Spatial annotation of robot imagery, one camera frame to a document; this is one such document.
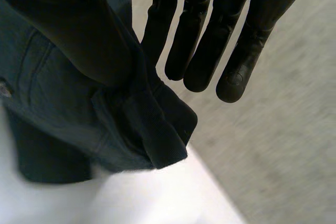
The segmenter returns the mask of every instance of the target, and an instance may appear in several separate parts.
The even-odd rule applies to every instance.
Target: denim fabric
[[[111,172],[162,168],[187,157],[196,114],[157,77],[131,28],[131,0],[108,0],[136,59],[132,81],[114,90],[85,77],[45,36],[0,0],[4,104]]]

